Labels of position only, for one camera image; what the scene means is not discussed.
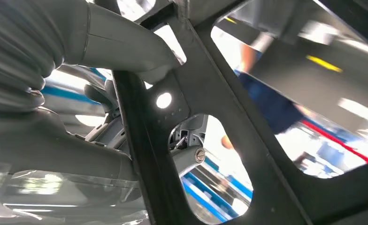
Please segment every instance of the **person's arm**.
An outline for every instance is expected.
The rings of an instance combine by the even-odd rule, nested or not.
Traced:
[[[256,61],[256,51],[250,46],[241,43],[241,63],[239,71],[249,73]]]

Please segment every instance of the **clear plastic sheet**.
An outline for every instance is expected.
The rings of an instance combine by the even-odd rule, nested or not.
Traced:
[[[148,225],[138,182],[0,163],[0,225]]]

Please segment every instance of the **yellow stripe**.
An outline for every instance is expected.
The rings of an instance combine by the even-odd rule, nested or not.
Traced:
[[[343,70],[342,70],[342,69],[340,69],[339,67],[333,66],[332,64],[330,64],[330,63],[328,63],[328,62],[326,62],[326,61],[323,61],[323,60],[321,60],[321,59],[319,59],[319,58],[317,58],[317,57],[314,57],[314,56],[308,55],[308,56],[306,56],[306,58],[307,58],[308,60],[311,60],[311,61],[315,62],[316,64],[318,64],[318,65],[320,65],[320,66],[322,66],[322,67],[327,68],[327,69],[330,69],[330,70],[336,71],[336,72],[338,72],[338,73],[343,72]]]
[[[235,24],[237,24],[237,22],[235,22],[233,19],[231,19],[231,18],[229,18],[229,17],[226,17],[225,19],[226,19],[226,20],[228,20],[228,21],[230,21],[231,23],[235,23]]]

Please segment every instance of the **blue stripe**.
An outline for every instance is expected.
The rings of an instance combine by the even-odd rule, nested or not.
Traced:
[[[240,190],[242,193],[244,193],[246,196],[248,196],[250,199],[253,197],[253,192],[249,190],[245,185],[243,185],[241,182],[239,182],[237,179],[235,179],[232,175],[227,177],[228,181],[231,182],[232,185],[234,185],[238,190]]]
[[[103,81],[106,80],[106,77],[104,77],[104,75],[102,75],[96,68],[90,68],[90,70],[95,73],[98,77],[100,77]]]
[[[214,163],[209,157],[205,158],[205,163],[214,170],[216,170],[217,172],[219,171],[219,166],[216,163]]]
[[[87,102],[93,105],[100,105],[100,103],[89,99],[85,95],[81,95],[81,94],[74,93],[74,92],[67,91],[67,90],[62,90],[56,87],[45,86],[45,88],[41,92],[44,95],[53,95],[53,96],[58,96],[62,98],[73,99],[76,101]]]
[[[238,213],[235,212],[235,210],[232,208],[232,206],[228,204],[228,202],[226,202],[216,192],[210,189],[204,182],[199,180],[199,178],[197,178],[194,174],[188,172],[186,175],[184,175],[184,177],[190,181],[192,180],[193,182],[191,183],[194,186],[196,186],[199,190],[208,193],[211,196],[210,199],[212,200],[212,202],[214,202],[217,206],[219,206],[223,210],[226,209],[225,211],[230,217],[236,218],[239,216]]]
[[[228,221],[218,210],[213,208],[207,201],[201,198],[199,195],[195,193],[185,182],[183,182],[184,190],[190,194],[195,200],[197,200],[205,209],[207,209],[213,216],[218,218],[221,222]]]

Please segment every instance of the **hand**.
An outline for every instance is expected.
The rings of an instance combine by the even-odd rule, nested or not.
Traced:
[[[224,135],[221,139],[221,143],[222,143],[222,146],[225,147],[226,149],[233,149],[234,146],[232,146],[232,143],[231,141],[229,140],[228,136],[227,135]]]

